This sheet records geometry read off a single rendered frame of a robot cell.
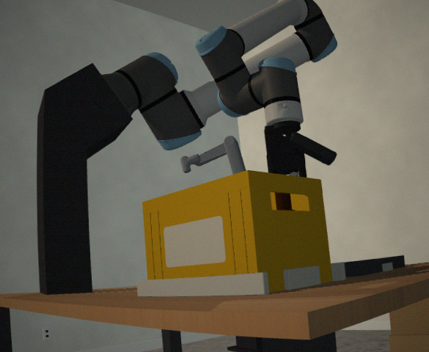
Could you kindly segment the yellow box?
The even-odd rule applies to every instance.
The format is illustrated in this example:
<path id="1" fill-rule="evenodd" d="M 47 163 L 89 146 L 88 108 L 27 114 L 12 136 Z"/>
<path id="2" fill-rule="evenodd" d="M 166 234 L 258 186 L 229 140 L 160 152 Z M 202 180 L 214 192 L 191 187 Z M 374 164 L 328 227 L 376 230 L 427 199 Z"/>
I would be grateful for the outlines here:
<path id="1" fill-rule="evenodd" d="M 148 280 L 267 271 L 272 293 L 283 270 L 319 265 L 333 281 L 321 179 L 246 170 L 150 199 L 143 216 Z"/>

